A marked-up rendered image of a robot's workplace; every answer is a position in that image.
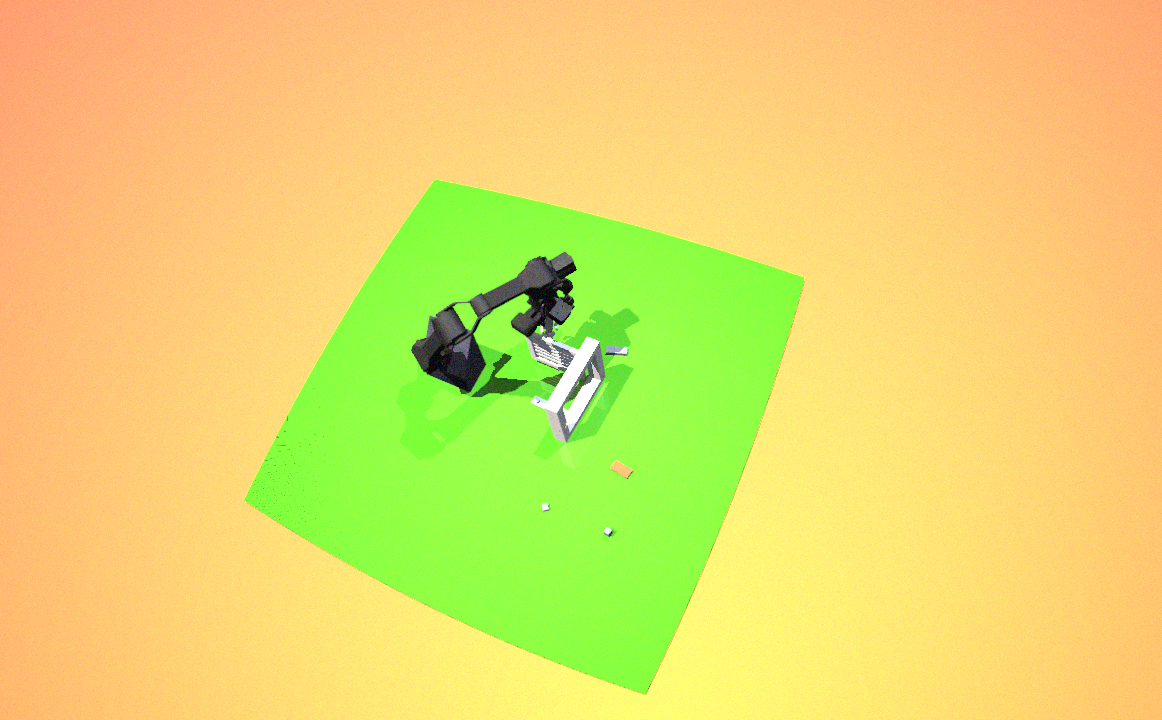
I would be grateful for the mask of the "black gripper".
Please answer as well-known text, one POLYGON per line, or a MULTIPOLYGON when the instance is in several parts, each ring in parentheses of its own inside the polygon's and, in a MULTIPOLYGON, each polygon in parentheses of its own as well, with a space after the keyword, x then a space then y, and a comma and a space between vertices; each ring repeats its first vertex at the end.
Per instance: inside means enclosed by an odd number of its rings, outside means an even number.
POLYGON ((564 291, 564 295, 566 295, 566 293, 569 293, 571 290, 573 290, 572 282, 569 281, 569 279, 564 278, 561 285, 557 285, 555 287, 552 288, 552 290, 546 291, 543 297, 539 298, 530 297, 530 295, 526 295, 525 293, 525 295, 529 296, 526 304, 529 304, 530 307, 528 307, 525 314, 522 314, 521 311, 521 314, 514 316, 511 321, 514 331, 518 331, 521 332, 521 334, 530 337, 531 334, 535 334, 537 325, 543 325, 543 327, 545 327, 546 318, 544 318, 544 316, 541 316, 540 314, 541 309, 540 305, 543 305, 544 302, 548 302, 550 293, 555 293, 557 297, 559 298, 561 296, 559 296, 557 291, 564 291))

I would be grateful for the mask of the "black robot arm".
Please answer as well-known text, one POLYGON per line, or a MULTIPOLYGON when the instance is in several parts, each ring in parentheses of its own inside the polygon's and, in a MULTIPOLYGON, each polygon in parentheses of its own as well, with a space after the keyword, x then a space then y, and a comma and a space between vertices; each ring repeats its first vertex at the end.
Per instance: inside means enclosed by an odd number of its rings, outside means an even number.
MULTIPOLYGON (((453 302, 453 304, 444 307, 440 314, 435 315, 433 334, 422 338, 422 340, 416 340, 415 345, 413 345, 411 352, 416 357, 419 368, 426 375, 430 375, 438 370, 443 363, 449 365, 453 346, 459 345, 459 341, 466 340, 469 334, 475 333, 485 316, 493 314, 493 310, 497 309, 497 307, 508 304, 514 298, 521 297, 523 293, 535 298, 543 297, 546 291, 552 290, 557 285, 561 285, 562 279, 573 272, 578 272, 575 259, 572 259, 566 251, 555 255, 552 260, 548 260, 546 255, 545 258, 537 255, 537 258, 529 260, 525 269, 518 273, 517 278, 512 278, 511 281, 498 285, 494 290, 476 293, 468 301, 453 302), (457 304, 469 304, 473 314, 479 316, 476 322, 473 323, 469 333, 466 331, 465 323, 456 314, 454 305, 457 304)), ((564 325, 573 307, 575 307, 575 298, 569 293, 559 298, 555 293, 550 293, 548 302, 544 302, 540 307, 540 314, 544 318, 548 316, 558 325, 564 325)))

